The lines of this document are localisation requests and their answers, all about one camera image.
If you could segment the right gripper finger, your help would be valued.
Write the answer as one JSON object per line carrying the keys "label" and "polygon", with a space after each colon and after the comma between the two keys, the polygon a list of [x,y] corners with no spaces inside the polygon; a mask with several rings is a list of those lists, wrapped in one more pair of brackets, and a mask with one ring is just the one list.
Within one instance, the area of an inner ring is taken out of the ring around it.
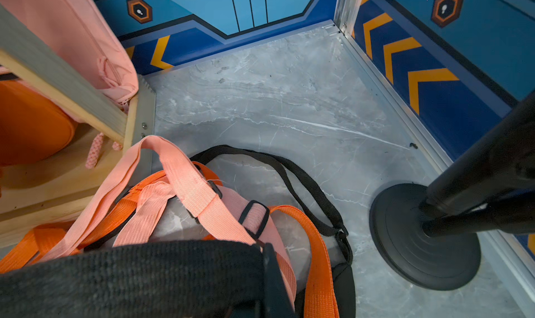
{"label": "right gripper finger", "polygon": [[296,317],[271,244],[263,247],[263,267],[263,297],[232,307],[230,317]]}

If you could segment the bright orange sling bag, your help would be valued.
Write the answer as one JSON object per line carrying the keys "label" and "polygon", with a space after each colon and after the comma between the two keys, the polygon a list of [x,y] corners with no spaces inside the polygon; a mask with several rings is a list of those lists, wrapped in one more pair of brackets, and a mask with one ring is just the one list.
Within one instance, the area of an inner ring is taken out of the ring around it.
{"label": "bright orange sling bag", "polygon": [[[284,251],[281,237],[271,215],[282,212],[295,219],[309,238],[312,261],[307,279],[304,316],[339,317],[333,284],[332,266],[325,242],[310,218],[301,210],[282,205],[268,208],[260,202],[246,201],[237,192],[224,187],[219,177],[206,166],[196,163],[200,173],[223,193],[223,203],[233,217],[250,231],[251,236],[262,243],[273,244],[285,283],[291,290],[291,297],[298,298],[297,281],[290,260]],[[167,175],[163,171],[152,174],[131,188],[126,196],[117,202],[107,216],[75,248],[74,253],[95,246],[110,237],[116,237],[116,246],[145,244],[154,233],[168,200],[173,197]],[[1,273],[21,269],[42,259],[73,229],[71,222],[39,225],[1,260]]]}

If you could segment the black sling bag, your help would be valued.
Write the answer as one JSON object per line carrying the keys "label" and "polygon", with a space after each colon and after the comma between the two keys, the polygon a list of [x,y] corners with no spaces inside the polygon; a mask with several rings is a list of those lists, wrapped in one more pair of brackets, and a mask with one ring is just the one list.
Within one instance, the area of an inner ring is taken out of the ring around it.
{"label": "black sling bag", "polygon": [[356,317],[357,301],[349,231],[341,213],[320,185],[298,164],[280,155],[217,145],[191,160],[201,168],[223,155],[247,156],[271,167],[298,207],[275,206],[271,212],[292,217],[307,234],[310,263],[305,288],[295,297],[298,317]]}

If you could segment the orange bag with black strap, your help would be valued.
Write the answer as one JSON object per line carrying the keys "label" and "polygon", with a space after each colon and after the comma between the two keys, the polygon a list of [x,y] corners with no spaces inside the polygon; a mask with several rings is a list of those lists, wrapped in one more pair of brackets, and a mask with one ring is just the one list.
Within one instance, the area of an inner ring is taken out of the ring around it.
{"label": "orange bag with black strap", "polygon": [[268,317],[258,248],[230,241],[123,246],[1,277],[3,317]]}

